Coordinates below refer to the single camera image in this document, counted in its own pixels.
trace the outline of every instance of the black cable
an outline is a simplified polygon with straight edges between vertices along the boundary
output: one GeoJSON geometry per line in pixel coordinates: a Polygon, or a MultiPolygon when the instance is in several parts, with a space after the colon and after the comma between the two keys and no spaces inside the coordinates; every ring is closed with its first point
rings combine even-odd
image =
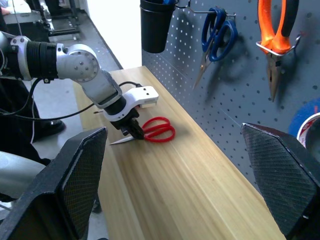
{"type": "MultiPolygon", "coordinates": [[[[17,118],[17,119],[22,119],[22,120],[27,120],[27,121],[36,121],[36,122],[42,122],[42,121],[55,121],[55,120],[61,120],[61,119],[67,119],[67,118],[70,118],[70,117],[73,117],[75,115],[78,115],[78,114],[81,114],[83,113],[84,111],[88,110],[89,108],[93,107],[95,104],[92,103],[90,104],[89,106],[85,107],[84,109],[80,110],[80,111],[77,111],[75,113],[72,113],[72,114],[69,114],[69,115],[65,115],[65,116],[60,116],[60,117],[53,117],[53,118],[34,118],[34,117],[27,117],[27,116],[20,116],[20,115],[17,115],[17,113],[20,113],[21,111],[24,110],[24,108],[26,108],[26,106],[28,105],[28,101],[29,99],[32,99],[32,95],[34,93],[34,90],[35,90],[35,87],[36,85],[41,81],[42,79],[40,78],[37,78],[34,83],[32,84],[31,86],[31,89],[30,89],[30,93],[28,95],[28,99],[27,99],[27,102],[25,103],[25,105],[18,111],[16,112],[7,112],[6,110],[3,110],[0,108],[0,111],[2,111],[2,113],[0,114],[0,116],[3,116],[3,117],[12,117],[12,118],[17,118]]],[[[133,81],[124,81],[122,83],[119,84],[119,87],[125,85],[125,84],[132,84],[132,85],[135,85],[137,88],[138,87],[142,87],[141,84],[139,83],[135,83],[133,81]]]]}
{"type": "Polygon", "coordinates": [[[41,78],[37,78],[34,83],[32,84],[31,86],[31,89],[30,89],[30,92],[29,92],[29,95],[26,99],[26,102],[24,104],[24,106],[22,108],[20,108],[19,110],[17,111],[14,111],[14,112],[8,112],[8,111],[4,111],[4,110],[1,110],[3,111],[2,113],[0,113],[0,115],[3,115],[5,117],[7,116],[12,116],[12,115],[17,115],[19,113],[21,113],[22,111],[24,111],[27,107],[28,107],[28,104],[33,100],[32,99],[32,95],[34,94],[34,91],[35,91],[35,88],[37,86],[37,84],[41,81],[42,79],[41,78]]]}
{"type": "Polygon", "coordinates": [[[121,87],[121,86],[123,86],[125,84],[132,84],[132,85],[135,85],[136,87],[142,87],[139,83],[135,83],[133,81],[124,81],[124,82],[119,84],[119,87],[121,87]]]}
{"type": "Polygon", "coordinates": [[[72,114],[69,114],[69,115],[66,115],[66,116],[53,117],[53,118],[33,118],[33,117],[20,116],[20,115],[11,115],[10,117],[17,118],[17,119],[28,120],[28,121],[36,121],[36,122],[54,121],[54,120],[60,120],[60,119],[67,119],[67,118],[73,117],[75,115],[81,114],[81,113],[83,113],[84,111],[88,110],[89,108],[91,108],[94,105],[95,104],[92,103],[89,106],[85,107],[84,109],[82,109],[80,111],[77,111],[75,113],[72,113],[72,114]]]}

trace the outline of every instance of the robotic arm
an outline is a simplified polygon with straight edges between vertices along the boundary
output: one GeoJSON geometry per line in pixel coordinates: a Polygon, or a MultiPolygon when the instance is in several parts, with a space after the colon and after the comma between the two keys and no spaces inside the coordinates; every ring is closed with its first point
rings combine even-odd
{"type": "Polygon", "coordinates": [[[71,79],[82,86],[87,97],[123,135],[144,138],[136,120],[136,106],[153,105],[159,95],[152,86],[132,88],[126,93],[101,69],[95,52],[84,44],[65,47],[61,43],[31,41],[0,31],[0,78],[30,81],[71,79]]]}

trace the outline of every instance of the workbench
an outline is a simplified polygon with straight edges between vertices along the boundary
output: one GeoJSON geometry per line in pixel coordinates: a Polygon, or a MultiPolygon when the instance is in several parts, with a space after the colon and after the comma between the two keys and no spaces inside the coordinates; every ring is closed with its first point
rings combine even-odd
{"type": "MultiPolygon", "coordinates": [[[[108,129],[98,194],[111,240],[285,239],[262,196],[146,67],[111,75],[159,93],[157,106],[138,110],[141,125],[164,116],[176,129],[168,143],[110,146],[121,131],[96,107],[81,113],[84,131],[108,129]]],[[[74,89],[79,109],[91,104],[76,83],[74,89]]]]}

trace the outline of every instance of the floor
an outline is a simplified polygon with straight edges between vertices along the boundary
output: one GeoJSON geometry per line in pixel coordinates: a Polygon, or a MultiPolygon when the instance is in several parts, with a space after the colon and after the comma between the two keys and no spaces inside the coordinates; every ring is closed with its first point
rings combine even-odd
{"type": "MultiPolygon", "coordinates": [[[[107,71],[118,70],[110,51],[105,46],[92,22],[85,14],[80,14],[81,34],[74,40],[71,35],[51,37],[51,42],[63,43],[66,47],[73,44],[85,44],[91,47],[99,60],[101,67],[107,71]]],[[[56,29],[68,26],[66,21],[54,22],[56,29]]],[[[39,83],[34,92],[34,99],[41,118],[52,118],[68,115],[78,111],[73,82],[70,79],[54,80],[50,84],[39,83]]],[[[40,157],[54,159],[64,143],[71,137],[83,131],[80,117],[78,115],[63,120],[66,125],[64,132],[47,137],[42,141],[34,143],[40,157]]],[[[92,213],[89,220],[88,240],[108,238],[106,220],[103,213],[92,213]]]]}

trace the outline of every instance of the pliers handle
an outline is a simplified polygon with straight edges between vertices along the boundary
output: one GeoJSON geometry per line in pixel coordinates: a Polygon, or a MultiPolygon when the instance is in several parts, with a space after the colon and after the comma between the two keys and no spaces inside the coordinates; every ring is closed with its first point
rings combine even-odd
{"type": "Polygon", "coordinates": [[[282,0],[280,24],[276,34],[272,27],[271,3],[272,0],[258,0],[261,45],[278,54],[285,54],[291,48],[289,36],[296,20],[299,0],[282,0]]]}

